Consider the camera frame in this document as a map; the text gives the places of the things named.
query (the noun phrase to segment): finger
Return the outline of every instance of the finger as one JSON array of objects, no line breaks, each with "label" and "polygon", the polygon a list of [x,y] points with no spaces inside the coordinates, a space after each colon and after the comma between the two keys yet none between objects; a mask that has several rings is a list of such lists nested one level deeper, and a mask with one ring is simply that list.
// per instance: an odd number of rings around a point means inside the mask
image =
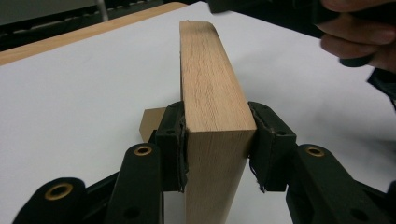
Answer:
[{"label": "finger", "polygon": [[375,53],[374,58],[370,61],[370,65],[388,70],[396,74],[396,42],[390,45],[381,46]]},{"label": "finger", "polygon": [[385,45],[396,39],[396,27],[357,19],[347,13],[318,25],[318,28],[326,34],[361,44]]},{"label": "finger", "polygon": [[379,49],[377,45],[358,44],[333,35],[324,35],[320,45],[324,50],[341,59],[360,58],[373,54]]},{"label": "finger", "polygon": [[322,5],[327,9],[336,12],[360,11],[369,7],[376,7],[395,0],[321,0]]}]

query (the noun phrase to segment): white surface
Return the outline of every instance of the white surface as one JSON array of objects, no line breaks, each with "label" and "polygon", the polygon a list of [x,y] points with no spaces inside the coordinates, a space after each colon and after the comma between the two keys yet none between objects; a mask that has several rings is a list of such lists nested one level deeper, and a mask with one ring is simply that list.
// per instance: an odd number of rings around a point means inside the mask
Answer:
[{"label": "white surface", "polygon": [[[271,106],[299,144],[326,147],[377,189],[395,179],[396,117],[365,82],[372,68],[345,68],[315,38],[198,3],[0,67],[0,223],[52,179],[89,186],[120,169],[144,109],[179,100],[184,20],[214,23],[246,97]],[[285,195],[261,194],[246,169],[227,223],[291,223]]]}]

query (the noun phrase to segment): black tool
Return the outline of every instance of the black tool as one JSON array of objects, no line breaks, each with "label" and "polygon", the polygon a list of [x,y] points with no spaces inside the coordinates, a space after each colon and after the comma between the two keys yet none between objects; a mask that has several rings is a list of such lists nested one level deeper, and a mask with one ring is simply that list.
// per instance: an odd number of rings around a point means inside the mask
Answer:
[{"label": "black tool", "polygon": [[[395,223],[396,181],[388,193],[355,181],[329,150],[297,146],[295,133],[270,107],[249,107],[258,127],[249,151],[251,171],[262,191],[287,190],[293,223]],[[182,102],[169,105],[149,143],[127,150],[119,173],[87,189],[75,178],[51,181],[14,223],[163,224],[163,192],[182,192],[187,181],[183,115]]]}]

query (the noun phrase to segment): wooden board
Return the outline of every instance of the wooden board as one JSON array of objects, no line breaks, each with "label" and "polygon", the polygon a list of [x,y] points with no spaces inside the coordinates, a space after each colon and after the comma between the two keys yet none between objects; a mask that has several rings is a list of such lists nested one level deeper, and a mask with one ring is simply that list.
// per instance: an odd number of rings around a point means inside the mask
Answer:
[{"label": "wooden board", "polygon": [[188,131],[186,223],[225,223],[256,124],[209,22],[180,23],[181,94]]},{"label": "wooden board", "polygon": [[186,5],[182,3],[172,2],[139,11],[128,16],[117,18],[115,20],[105,21],[96,25],[82,28],[64,35],[57,35],[55,37],[37,41],[35,43],[24,45],[15,49],[5,50],[0,52],[0,65],[12,63],[38,53],[56,49],[64,45],[68,45],[94,35],[99,35],[104,32],[112,31],[114,29],[121,28],[122,26],[143,21],[185,6]]}]

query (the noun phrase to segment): wooden table edge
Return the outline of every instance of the wooden table edge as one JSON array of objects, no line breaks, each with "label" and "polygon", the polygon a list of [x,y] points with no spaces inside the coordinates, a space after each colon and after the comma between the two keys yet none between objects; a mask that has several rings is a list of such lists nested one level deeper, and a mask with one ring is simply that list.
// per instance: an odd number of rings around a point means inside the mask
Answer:
[{"label": "wooden table edge", "polygon": [[56,49],[64,45],[68,45],[94,35],[99,35],[111,30],[115,30],[121,28],[122,26],[143,21],[185,6],[185,4],[179,2],[167,3],[158,7],[152,7],[143,11],[139,11],[131,15],[123,16],[115,20],[101,22],[99,24],[85,27],[70,33],[57,35],[15,49],[5,50],[0,52],[0,65],[13,63],[17,60],[36,55],[38,53]]}]

